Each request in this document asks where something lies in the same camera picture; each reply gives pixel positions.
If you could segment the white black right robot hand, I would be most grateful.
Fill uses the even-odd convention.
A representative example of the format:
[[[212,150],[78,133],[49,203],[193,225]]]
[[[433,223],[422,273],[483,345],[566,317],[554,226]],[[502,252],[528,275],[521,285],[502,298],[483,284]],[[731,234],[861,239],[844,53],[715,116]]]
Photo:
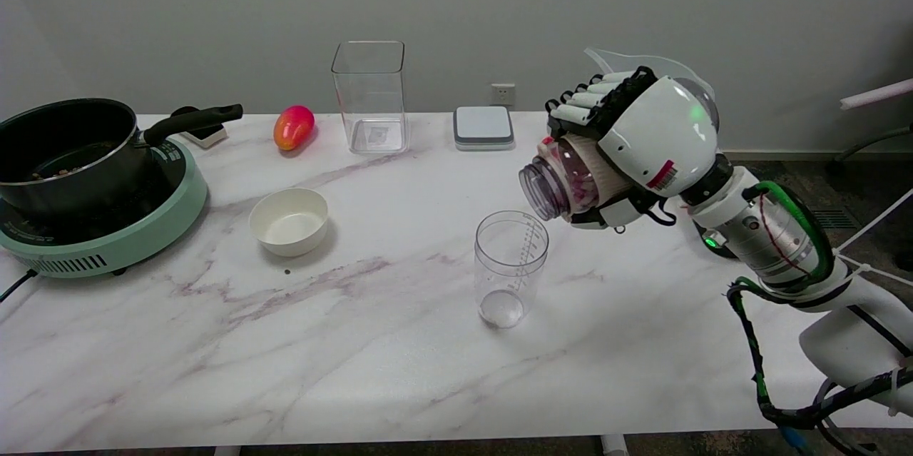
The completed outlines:
[[[711,171],[716,105],[697,81],[639,66],[546,103],[547,136],[519,180],[544,220],[622,232]]]

